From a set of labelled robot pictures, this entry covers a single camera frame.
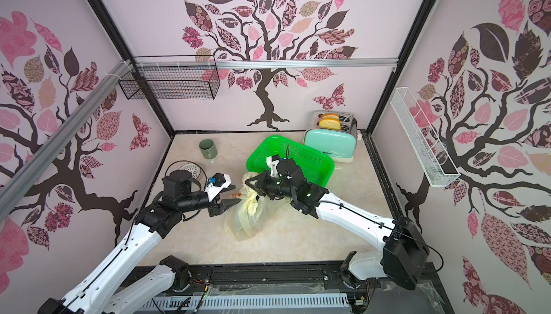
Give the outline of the yellow translucent plastic bag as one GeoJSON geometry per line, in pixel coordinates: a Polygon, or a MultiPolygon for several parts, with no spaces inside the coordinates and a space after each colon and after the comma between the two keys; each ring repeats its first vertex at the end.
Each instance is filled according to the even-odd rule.
{"type": "Polygon", "coordinates": [[[233,206],[229,211],[229,216],[224,222],[225,231],[231,233],[235,240],[242,242],[253,238],[260,232],[268,214],[269,199],[260,196],[245,184],[246,180],[258,176],[256,172],[248,172],[242,177],[242,188],[239,193],[234,194],[234,199],[240,199],[240,202],[233,206]]]}

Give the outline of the green plastic basket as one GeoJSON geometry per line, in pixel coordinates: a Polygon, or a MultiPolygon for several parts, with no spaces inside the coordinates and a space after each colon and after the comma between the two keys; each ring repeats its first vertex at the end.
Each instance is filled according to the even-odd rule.
{"type": "Polygon", "coordinates": [[[318,150],[279,135],[267,137],[249,156],[246,167],[249,172],[262,173],[269,169],[268,157],[285,158],[287,150],[308,181],[323,187],[327,185],[334,172],[334,161],[318,150]]]}

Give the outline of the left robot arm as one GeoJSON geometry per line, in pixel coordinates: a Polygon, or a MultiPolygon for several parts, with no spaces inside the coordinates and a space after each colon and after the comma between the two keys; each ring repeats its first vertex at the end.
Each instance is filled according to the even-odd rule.
{"type": "Polygon", "coordinates": [[[175,170],[162,182],[163,190],[138,214],[129,233],[99,266],[62,299],[48,299],[39,313],[134,313],[166,290],[188,288],[188,265],[174,256],[164,258],[128,287],[121,285],[135,266],[185,221],[187,213],[206,210],[210,216],[219,216],[239,201],[220,197],[235,189],[228,174],[216,173],[201,184],[189,171],[175,170]]]}

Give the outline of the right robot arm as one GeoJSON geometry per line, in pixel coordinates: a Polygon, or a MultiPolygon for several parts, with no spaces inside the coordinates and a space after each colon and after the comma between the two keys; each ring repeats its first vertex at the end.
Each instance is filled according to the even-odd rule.
{"type": "Polygon", "coordinates": [[[387,278],[406,290],[414,290],[430,255],[415,223],[406,216],[390,219],[360,209],[328,189],[312,183],[291,158],[267,159],[268,170],[245,181],[259,196],[288,198],[304,215],[331,222],[369,242],[374,250],[352,252],[342,271],[348,282],[387,278]]]}

